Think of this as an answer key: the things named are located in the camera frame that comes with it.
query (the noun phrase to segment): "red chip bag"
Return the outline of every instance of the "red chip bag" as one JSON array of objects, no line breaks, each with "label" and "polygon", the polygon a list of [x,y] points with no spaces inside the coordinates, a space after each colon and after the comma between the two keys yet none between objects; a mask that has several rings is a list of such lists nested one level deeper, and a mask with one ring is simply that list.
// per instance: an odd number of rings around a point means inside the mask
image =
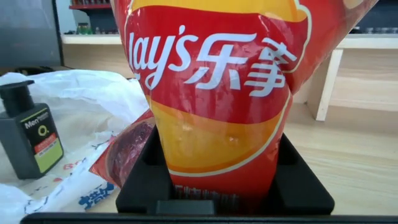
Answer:
[{"label": "red chip bag", "polygon": [[292,95],[376,0],[119,0],[177,193],[257,204]]}]

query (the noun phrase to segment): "light wood surface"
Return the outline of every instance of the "light wood surface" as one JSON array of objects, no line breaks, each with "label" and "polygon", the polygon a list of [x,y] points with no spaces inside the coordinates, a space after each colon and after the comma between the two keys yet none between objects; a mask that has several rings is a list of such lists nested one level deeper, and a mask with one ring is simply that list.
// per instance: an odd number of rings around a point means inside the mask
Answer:
[{"label": "light wood surface", "polygon": [[398,51],[344,50],[330,104],[398,111]]},{"label": "light wood surface", "polygon": [[[335,215],[398,215],[398,113],[294,104],[285,134],[335,199]],[[112,194],[89,212],[116,212]]]},{"label": "light wood surface", "polygon": [[104,70],[126,78],[134,77],[122,45],[64,44],[63,57],[65,65],[71,68]]},{"label": "light wood surface", "polygon": [[[64,44],[121,45],[118,34],[62,35]],[[398,34],[348,34],[337,49],[398,49]]]}]

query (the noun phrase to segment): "wooden shelf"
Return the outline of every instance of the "wooden shelf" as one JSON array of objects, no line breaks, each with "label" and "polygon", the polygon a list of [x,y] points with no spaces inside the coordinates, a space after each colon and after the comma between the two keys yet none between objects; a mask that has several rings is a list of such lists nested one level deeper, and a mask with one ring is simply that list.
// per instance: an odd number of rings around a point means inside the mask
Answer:
[{"label": "wooden shelf", "polygon": [[348,34],[337,49],[398,49],[398,34]]},{"label": "wooden shelf", "polygon": [[63,44],[121,45],[119,34],[62,35]]},{"label": "wooden shelf", "polygon": [[110,9],[110,4],[90,4],[90,5],[74,5],[69,6],[69,9]]},{"label": "wooden shelf", "polygon": [[[120,36],[100,35],[63,35],[64,44],[122,44]],[[348,34],[337,49],[398,49],[398,34]]]}]

